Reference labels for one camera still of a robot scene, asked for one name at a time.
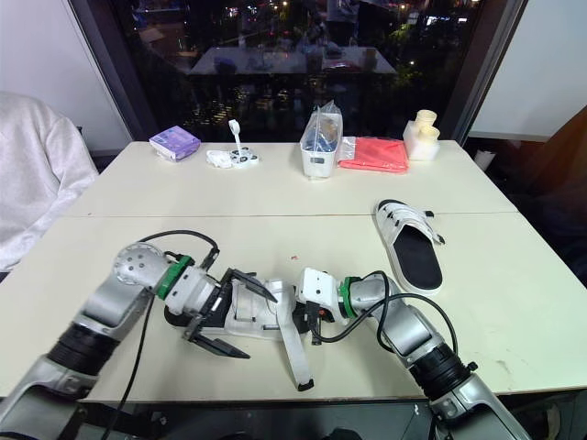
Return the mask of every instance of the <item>white sandal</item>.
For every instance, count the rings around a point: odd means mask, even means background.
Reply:
[[[442,287],[442,272],[433,244],[444,238],[430,226],[422,212],[397,200],[384,200],[375,209],[375,220],[392,263],[397,282],[406,292],[433,295]]]

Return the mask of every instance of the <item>gray sweater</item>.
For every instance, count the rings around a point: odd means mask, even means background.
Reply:
[[[0,270],[12,269],[96,176],[72,121],[0,92]]]

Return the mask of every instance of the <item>purple box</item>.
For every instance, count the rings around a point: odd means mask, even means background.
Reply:
[[[149,139],[150,144],[167,160],[177,162],[200,147],[200,139],[180,126],[172,126]]]

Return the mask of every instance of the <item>white wall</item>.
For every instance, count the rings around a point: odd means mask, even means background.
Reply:
[[[83,127],[92,152],[130,135],[65,0],[0,0],[0,90],[34,96]]]
[[[587,0],[528,0],[470,136],[549,138],[587,105]]]

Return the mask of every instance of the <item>green ring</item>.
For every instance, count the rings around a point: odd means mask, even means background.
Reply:
[[[342,303],[345,306],[345,312],[347,312],[347,316],[349,318],[356,318],[357,314],[354,310],[352,310],[352,305],[350,305],[349,286],[350,277],[347,277],[340,286],[340,295],[342,296]]]
[[[159,289],[157,289],[157,296],[162,300],[165,300],[172,289],[172,286],[175,285],[175,282],[180,278],[185,268],[192,262],[193,260],[191,257],[184,255],[177,263],[171,265],[167,269],[167,272],[165,272],[165,277],[163,278]]]

